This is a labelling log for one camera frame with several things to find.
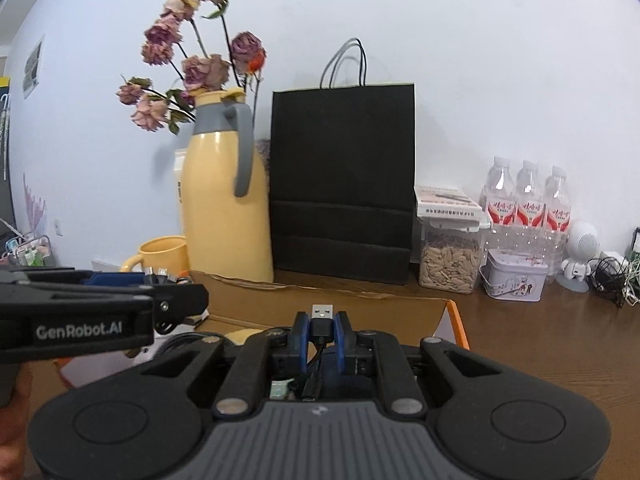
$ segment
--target yellow mug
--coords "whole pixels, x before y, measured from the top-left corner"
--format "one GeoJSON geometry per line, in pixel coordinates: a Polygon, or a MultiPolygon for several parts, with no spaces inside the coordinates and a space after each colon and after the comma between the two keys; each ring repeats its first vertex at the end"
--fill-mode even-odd
{"type": "Polygon", "coordinates": [[[143,269],[166,269],[168,273],[179,276],[184,270],[189,270],[187,242],[184,236],[163,236],[143,243],[138,249],[138,254],[122,264],[120,272],[131,272],[137,264],[142,265],[143,269]]]}

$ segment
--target container of seeds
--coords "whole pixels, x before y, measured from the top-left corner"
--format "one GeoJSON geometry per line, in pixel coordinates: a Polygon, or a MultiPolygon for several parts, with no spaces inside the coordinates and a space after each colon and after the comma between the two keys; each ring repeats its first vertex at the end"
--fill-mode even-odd
{"type": "Polygon", "coordinates": [[[486,233],[485,213],[474,220],[420,218],[421,286],[469,294],[478,284],[486,233]]]}

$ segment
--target yellow thermos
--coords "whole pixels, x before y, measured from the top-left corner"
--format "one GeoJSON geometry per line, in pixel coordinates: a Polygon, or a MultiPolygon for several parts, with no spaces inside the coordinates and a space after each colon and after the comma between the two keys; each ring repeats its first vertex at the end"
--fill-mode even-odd
{"type": "Polygon", "coordinates": [[[273,281],[266,175],[242,89],[196,97],[181,191],[192,270],[273,281]]]}

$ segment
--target gray ridged panel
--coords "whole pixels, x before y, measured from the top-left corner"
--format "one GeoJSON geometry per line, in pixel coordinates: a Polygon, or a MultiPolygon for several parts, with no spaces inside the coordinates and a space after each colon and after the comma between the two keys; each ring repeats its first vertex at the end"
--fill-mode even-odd
{"type": "Polygon", "coordinates": [[[373,402],[267,402],[219,424],[168,480],[472,480],[426,428],[385,418],[373,402]]]}

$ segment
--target silver bolt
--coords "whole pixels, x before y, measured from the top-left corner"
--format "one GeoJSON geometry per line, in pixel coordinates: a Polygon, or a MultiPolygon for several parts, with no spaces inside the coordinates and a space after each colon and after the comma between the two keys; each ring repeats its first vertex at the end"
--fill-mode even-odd
{"type": "Polygon", "coordinates": [[[228,399],[219,400],[216,403],[216,409],[223,415],[240,415],[249,409],[249,405],[244,399],[229,397],[228,399]]]}
{"type": "Polygon", "coordinates": [[[391,403],[391,410],[399,415],[415,415],[422,410],[422,403],[418,399],[403,397],[391,403]]]}

